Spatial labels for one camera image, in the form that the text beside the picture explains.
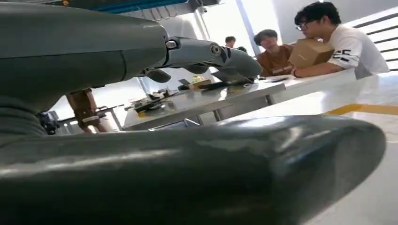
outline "yellow stripe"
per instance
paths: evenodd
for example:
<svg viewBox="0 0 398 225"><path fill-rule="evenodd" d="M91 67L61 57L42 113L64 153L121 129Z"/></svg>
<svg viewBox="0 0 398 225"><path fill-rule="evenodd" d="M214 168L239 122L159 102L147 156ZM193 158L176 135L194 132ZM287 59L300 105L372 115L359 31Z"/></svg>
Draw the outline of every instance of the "yellow stripe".
<svg viewBox="0 0 398 225"><path fill-rule="evenodd" d="M395 105L366 105L366 104L350 104L343 107L328 111L325 115L340 116L349 112L375 113L385 115L398 115L398 106Z"/></svg>
<svg viewBox="0 0 398 225"><path fill-rule="evenodd" d="M350 105L345 105L343 107L325 112L324 114L332 115L332 116L341 116L341 115L349 113L349 112L354 112L360 108L361 108L360 104L350 104Z"/></svg>

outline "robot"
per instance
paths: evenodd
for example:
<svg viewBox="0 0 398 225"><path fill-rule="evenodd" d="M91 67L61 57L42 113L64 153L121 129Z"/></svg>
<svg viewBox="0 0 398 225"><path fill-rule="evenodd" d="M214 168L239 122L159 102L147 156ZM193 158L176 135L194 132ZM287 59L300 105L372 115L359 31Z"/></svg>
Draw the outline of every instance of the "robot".
<svg viewBox="0 0 398 225"><path fill-rule="evenodd" d="M75 90L166 67L246 77L261 67L239 50L168 37L153 21L0 8L0 224L298 225L355 189L383 157L378 127L326 116L47 136L35 115Z"/></svg>

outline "glasses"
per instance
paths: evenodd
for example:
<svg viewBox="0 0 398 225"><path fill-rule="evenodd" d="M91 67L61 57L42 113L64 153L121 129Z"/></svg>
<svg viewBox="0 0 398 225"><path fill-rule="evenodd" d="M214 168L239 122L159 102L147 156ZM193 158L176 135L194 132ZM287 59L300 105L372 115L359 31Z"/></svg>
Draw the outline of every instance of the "glasses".
<svg viewBox="0 0 398 225"><path fill-rule="evenodd" d="M304 22L304 23L302 23L302 24L300 24L300 25L297 25L296 26L296 29L298 29L299 31L303 31L303 30L306 30L308 27L307 27L307 24L309 24L309 23L311 23L311 22L314 22L315 20L310 20L310 21L307 21L307 22Z"/></svg>

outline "metal table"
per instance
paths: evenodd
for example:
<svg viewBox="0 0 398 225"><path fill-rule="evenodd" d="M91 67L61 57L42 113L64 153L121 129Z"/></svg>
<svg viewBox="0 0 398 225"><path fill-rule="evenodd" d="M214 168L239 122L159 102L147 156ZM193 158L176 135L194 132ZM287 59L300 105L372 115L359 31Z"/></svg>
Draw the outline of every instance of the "metal table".
<svg viewBox="0 0 398 225"><path fill-rule="evenodd" d="M137 113L128 111L123 130L144 130L161 125L182 121L185 118L213 112L217 121L224 119L220 109L248 102L256 98L264 99L272 94L285 90L283 82L257 82L248 87L229 86L216 90L187 91L163 101L162 108Z"/></svg>

